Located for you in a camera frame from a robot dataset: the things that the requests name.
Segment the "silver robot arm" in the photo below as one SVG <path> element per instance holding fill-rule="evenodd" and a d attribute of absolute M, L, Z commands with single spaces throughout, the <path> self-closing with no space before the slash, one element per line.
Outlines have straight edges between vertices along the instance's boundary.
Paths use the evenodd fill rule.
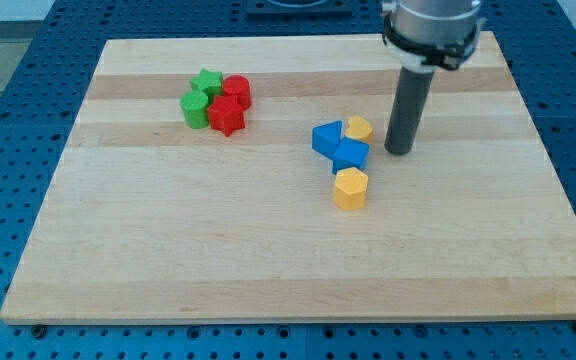
<path fill-rule="evenodd" d="M 480 0 L 383 0 L 384 45 L 409 71 L 455 71 L 476 51 L 481 9 Z"/>

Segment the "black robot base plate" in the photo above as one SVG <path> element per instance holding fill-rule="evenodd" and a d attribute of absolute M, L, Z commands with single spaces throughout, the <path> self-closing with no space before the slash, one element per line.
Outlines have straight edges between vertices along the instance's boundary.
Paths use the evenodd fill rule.
<path fill-rule="evenodd" d="M 309 15 L 349 15 L 352 13 L 352 0 L 247 0 L 248 18 L 309 16 Z"/>

